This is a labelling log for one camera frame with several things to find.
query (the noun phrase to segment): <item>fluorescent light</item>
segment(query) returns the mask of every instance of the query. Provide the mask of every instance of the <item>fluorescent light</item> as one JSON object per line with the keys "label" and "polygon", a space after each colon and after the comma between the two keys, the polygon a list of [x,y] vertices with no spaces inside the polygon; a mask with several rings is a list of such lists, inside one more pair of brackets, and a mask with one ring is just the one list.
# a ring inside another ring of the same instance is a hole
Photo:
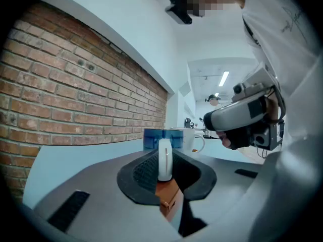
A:
{"label": "fluorescent light", "polygon": [[226,81],[226,79],[227,79],[228,75],[229,75],[229,71],[225,71],[225,72],[223,73],[223,76],[222,76],[222,79],[221,79],[221,81],[220,81],[219,87],[222,87],[222,86],[224,85],[224,83],[225,83],[225,81]]}

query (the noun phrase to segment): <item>brick wall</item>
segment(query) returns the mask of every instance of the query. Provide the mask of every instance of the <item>brick wall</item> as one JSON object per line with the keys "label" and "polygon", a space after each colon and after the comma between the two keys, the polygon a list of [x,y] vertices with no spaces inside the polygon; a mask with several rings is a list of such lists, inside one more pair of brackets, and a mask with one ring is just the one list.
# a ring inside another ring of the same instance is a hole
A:
{"label": "brick wall", "polygon": [[162,129],[167,92],[114,44],[35,2],[0,63],[0,165],[20,198],[42,145],[90,145]]}

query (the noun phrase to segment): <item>blue glass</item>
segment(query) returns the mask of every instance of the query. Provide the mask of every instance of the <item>blue glass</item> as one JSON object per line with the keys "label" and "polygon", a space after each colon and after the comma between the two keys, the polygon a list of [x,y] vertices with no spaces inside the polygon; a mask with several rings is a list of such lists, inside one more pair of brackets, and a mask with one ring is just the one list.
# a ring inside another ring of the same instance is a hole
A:
{"label": "blue glass", "polygon": [[143,149],[158,149],[160,139],[169,139],[172,148],[183,147],[182,130],[145,129],[143,132]]}

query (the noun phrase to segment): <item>white cup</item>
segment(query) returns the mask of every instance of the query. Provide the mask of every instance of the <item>white cup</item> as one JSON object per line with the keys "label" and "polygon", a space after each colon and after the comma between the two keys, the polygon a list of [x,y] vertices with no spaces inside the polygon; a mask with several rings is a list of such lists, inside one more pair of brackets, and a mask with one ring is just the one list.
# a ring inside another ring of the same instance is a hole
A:
{"label": "white cup", "polygon": [[158,180],[169,181],[173,172],[173,150],[169,139],[158,142]]}
{"label": "white cup", "polygon": [[181,128],[181,127],[171,127],[171,129],[182,130],[183,131],[183,151],[185,153],[191,154],[193,151],[194,138],[201,138],[203,141],[203,146],[201,149],[197,150],[195,153],[201,152],[205,147],[205,139],[202,135],[196,134],[195,129],[192,128]]}

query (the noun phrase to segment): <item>ceiling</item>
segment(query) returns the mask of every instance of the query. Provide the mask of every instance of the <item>ceiling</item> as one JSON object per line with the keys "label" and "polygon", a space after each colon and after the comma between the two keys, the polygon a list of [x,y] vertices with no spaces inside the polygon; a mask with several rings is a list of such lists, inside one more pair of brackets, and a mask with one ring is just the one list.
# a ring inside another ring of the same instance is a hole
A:
{"label": "ceiling", "polygon": [[[170,5],[169,0],[157,0],[162,8]],[[170,24],[173,27],[176,37],[181,45],[185,46],[185,42],[195,42],[212,40],[217,45],[218,39],[236,39],[244,38],[243,22],[241,9],[238,5],[224,5],[223,10],[213,10],[205,12],[205,17],[193,18],[191,25],[177,24],[171,17]],[[231,101],[233,96],[233,86],[241,82],[245,76],[254,69],[255,60],[246,58],[219,58],[214,55],[215,62],[212,58],[202,61],[190,61],[188,65],[191,74],[191,84],[194,97],[197,101],[204,100],[210,94],[219,92],[222,102]],[[224,71],[229,71],[228,78],[223,87],[218,87]]]}

